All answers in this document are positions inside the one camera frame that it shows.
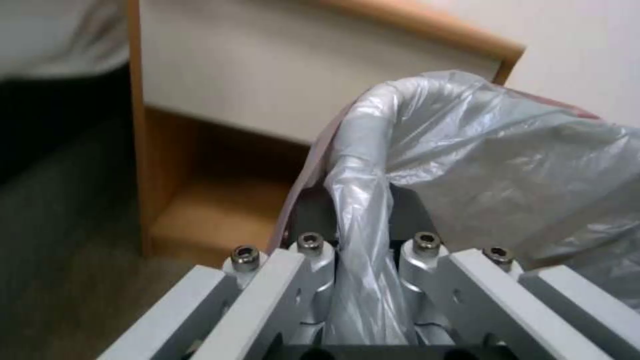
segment clear plastic bag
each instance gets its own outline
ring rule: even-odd
[[[415,341],[388,256],[388,183],[416,190],[451,250],[567,263],[640,306],[640,131],[463,72],[389,81],[344,115],[324,185],[340,231],[327,343]]]

